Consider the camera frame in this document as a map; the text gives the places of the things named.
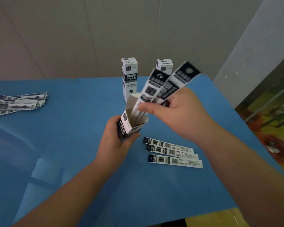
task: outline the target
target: white wall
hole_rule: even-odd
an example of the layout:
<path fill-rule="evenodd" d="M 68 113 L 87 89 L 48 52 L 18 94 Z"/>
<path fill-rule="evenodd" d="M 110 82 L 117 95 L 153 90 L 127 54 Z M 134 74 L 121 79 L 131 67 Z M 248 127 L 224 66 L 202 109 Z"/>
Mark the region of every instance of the white wall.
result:
<path fill-rule="evenodd" d="M 0 0 L 0 80 L 139 75 L 157 58 L 215 78 L 263 0 Z"/>
<path fill-rule="evenodd" d="M 284 0 L 264 0 L 214 80 L 233 107 L 284 59 Z"/>

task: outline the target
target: upright box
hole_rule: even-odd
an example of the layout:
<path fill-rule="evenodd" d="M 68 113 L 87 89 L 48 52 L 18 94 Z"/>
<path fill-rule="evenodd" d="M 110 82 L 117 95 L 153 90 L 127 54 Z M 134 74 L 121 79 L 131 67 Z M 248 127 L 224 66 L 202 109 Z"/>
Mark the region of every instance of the upright box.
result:
<path fill-rule="evenodd" d="M 125 102 L 131 94 L 137 93 L 137 77 L 138 77 L 138 62 L 134 57 L 123 58 L 122 74 L 123 74 L 123 96 Z"/>
<path fill-rule="evenodd" d="M 174 65 L 171 59 L 157 59 L 156 69 L 160 70 L 161 72 L 164 72 L 167 75 L 171 74 L 173 66 Z"/>
<path fill-rule="evenodd" d="M 137 121 L 136 126 L 132 126 L 130 113 L 136 104 L 137 100 L 141 97 L 141 93 L 131 94 L 125 106 L 125 111 L 122 113 L 121 118 L 117 123 L 117 131 L 119 138 L 124 141 L 128 136 L 140 131 L 146 122 L 148 122 L 147 115 L 141 116 Z"/>

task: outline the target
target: person's left arm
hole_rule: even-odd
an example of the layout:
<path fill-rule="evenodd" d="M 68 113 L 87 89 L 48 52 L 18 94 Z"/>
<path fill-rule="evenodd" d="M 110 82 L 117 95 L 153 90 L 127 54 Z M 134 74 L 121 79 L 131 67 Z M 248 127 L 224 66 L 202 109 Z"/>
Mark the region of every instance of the person's left arm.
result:
<path fill-rule="evenodd" d="M 76 226 L 103 184 L 122 164 L 129 148 L 140 136 L 135 133 L 122 143 L 117 134 L 119 118 L 114 116 L 107 122 L 95 160 L 16 222 L 14 227 Z"/>

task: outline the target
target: hand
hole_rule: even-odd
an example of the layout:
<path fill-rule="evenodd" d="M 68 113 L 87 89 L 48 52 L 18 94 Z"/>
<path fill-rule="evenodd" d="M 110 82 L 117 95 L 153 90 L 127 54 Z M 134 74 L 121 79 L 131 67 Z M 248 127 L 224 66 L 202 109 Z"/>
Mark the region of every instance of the hand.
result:
<path fill-rule="evenodd" d="M 187 87 L 181 88 L 168 101 L 169 107 L 156 103 L 141 103 L 138 110 L 155 115 L 174 132 L 193 142 L 202 138 L 206 128 L 215 124 L 198 97 Z"/>
<path fill-rule="evenodd" d="M 114 116 L 108 120 L 94 160 L 108 176 L 119 168 L 129 148 L 140 136 L 140 133 L 134 133 L 122 143 L 117 133 L 117 122 L 120 117 Z"/>

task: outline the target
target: blue tabletop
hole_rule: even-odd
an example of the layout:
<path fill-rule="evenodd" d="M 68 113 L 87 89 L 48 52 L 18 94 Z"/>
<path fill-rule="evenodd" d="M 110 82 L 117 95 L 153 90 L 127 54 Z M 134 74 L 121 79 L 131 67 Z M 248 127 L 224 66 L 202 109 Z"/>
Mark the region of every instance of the blue tabletop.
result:
<path fill-rule="evenodd" d="M 146 80 L 138 78 L 138 91 Z M 207 76 L 188 87 L 216 122 L 281 172 Z M 38 92 L 49 92 L 42 108 L 0 116 L 0 226 L 22 218 L 93 161 L 107 120 L 125 109 L 121 77 L 0 81 L 3 95 Z M 140 133 L 79 226 L 147 226 L 237 206 L 197 145 L 152 115 Z M 144 136 L 194 148 L 204 169 L 148 163 Z"/>

